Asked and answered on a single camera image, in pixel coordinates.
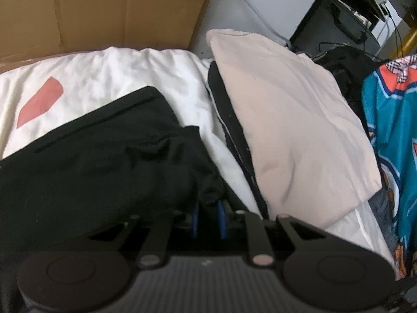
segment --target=plaid fabric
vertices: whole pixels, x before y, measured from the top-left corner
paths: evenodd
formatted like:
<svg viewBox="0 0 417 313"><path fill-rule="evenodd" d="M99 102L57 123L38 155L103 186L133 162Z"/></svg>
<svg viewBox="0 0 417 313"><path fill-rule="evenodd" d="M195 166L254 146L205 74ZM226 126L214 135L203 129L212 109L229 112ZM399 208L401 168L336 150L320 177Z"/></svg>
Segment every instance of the plaid fabric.
<svg viewBox="0 0 417 313"><path fill-rule="evenodd" d="M401 57L385 65L390 72L397 75L398 83L404 83L408 78L408 69L417 69L417 54Z"/></svg>

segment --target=gray fabric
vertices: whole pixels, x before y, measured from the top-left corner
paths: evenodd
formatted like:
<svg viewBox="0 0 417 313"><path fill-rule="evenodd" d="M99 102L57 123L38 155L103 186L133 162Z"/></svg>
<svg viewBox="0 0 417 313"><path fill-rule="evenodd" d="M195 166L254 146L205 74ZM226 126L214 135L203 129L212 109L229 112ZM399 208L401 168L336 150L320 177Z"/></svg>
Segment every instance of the gray fabric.
<svg viewBox="0 0 417 313"><path fill-rule="evenodd" d="M382 189L370 198L368 202L381 228L388 248L393 253L398 245L398 236L393 232L393 211L389 205L387 187L383 184Z"/></svg>

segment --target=yellow pole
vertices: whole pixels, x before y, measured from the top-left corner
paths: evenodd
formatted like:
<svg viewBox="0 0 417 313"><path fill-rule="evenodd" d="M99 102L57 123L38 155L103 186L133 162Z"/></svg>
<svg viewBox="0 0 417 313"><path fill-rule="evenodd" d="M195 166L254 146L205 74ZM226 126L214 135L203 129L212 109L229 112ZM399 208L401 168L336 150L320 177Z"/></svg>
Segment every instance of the yellow pole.
<svg viewBox="0 0 417 313"><path fill-rule="evenodd" d="M413 25L410 29L410 31L407 33L405 38L402 41L402 52L404 53L404 56L411 53L413 48L417 45L417 21L413 20ZM397 49L389 56L390 59L394 60L397 57L401 57L401 47L400 44L398 44L398 51Z"/></svg>

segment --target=black circular disc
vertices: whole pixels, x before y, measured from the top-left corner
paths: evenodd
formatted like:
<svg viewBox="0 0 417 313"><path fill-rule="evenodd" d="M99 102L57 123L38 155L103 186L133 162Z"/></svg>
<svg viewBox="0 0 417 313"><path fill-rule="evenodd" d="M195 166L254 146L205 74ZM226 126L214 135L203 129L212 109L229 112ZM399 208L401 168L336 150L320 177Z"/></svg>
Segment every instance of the black circular disc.
<svg viewBox="0 0 417 313"><path fill-rule="evenodd" d="M395 275L385 259L363 252L294 252L284 263L284 281L304 302L336 312L380 305Z"/></svg>
<svg viewBox="0 0 417 313"><path fill-rule="evenodd" d="M122 292L130 276L117 252L41 252L24 262L17 285L31 305L69 312L99 308Z"/></svg>

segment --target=teal garment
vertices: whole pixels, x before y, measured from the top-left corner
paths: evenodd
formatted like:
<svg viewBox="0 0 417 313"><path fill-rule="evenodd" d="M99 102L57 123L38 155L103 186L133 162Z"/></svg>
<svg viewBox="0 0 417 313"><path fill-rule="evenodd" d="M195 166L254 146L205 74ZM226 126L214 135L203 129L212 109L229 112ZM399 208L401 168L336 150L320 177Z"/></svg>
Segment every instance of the teal garment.
<svg viewBox="0 0 417 313"><path fill-rule="evenodd" d="M391 61L368 76L362 104L393 207L404 261L417 251L417 56Z"/></svg>

